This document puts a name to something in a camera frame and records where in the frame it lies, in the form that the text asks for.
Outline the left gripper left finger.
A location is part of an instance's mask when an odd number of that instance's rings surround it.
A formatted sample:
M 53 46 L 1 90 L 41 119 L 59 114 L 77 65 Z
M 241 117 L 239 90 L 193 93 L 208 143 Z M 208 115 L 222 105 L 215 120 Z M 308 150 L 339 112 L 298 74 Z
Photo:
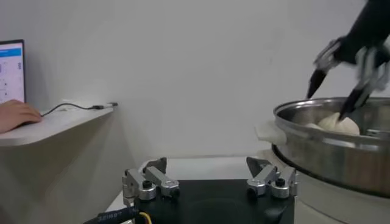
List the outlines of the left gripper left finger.
M 124 201 L 151 201 L 160 194 L 163 197 L 177 198 L 180 185 L 177 180 L 166 176 L 168 160 L 162 157 L 148 161 L 141 170 L 127 169 L 122 176 L 122 196 Z

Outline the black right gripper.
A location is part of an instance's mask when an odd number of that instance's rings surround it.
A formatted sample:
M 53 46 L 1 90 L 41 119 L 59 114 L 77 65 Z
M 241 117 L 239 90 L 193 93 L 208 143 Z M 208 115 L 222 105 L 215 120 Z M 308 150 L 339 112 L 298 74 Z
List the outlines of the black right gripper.
M 360 11 L 349 33 L 331 40 L 318 53 L 313 64 L 306 98 L 313 97 L 329 70 L 340 62 L 358 66 L 359 81 L 339 112 L 342 121 L 363 107 L 374 91 L 383 91 L 389 82 L 389 0 L 369 0 Z

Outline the person's bare hand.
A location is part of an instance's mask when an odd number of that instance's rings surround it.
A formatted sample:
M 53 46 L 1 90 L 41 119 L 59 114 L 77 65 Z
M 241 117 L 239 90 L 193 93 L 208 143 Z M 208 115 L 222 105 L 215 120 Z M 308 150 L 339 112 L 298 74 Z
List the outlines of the person's bare hand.
M 1 134 L 13 130 L 25 122 L 40 122 L 41 114 L 18 100 L 9 100 L 1 104 Z

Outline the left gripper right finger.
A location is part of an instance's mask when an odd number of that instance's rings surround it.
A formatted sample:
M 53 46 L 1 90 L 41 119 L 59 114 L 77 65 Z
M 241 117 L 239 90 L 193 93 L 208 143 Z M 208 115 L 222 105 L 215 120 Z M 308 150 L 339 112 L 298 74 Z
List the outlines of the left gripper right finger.
M 286 166 L 281 170 L 268 160 L 247 157 L 246 163 L 252 178 L 247 183 L 247 191 L 253 197 L 261 197 L 270 190 L 274 198 L 296 197 L 298 191 L 298 174 L 293 167 Z

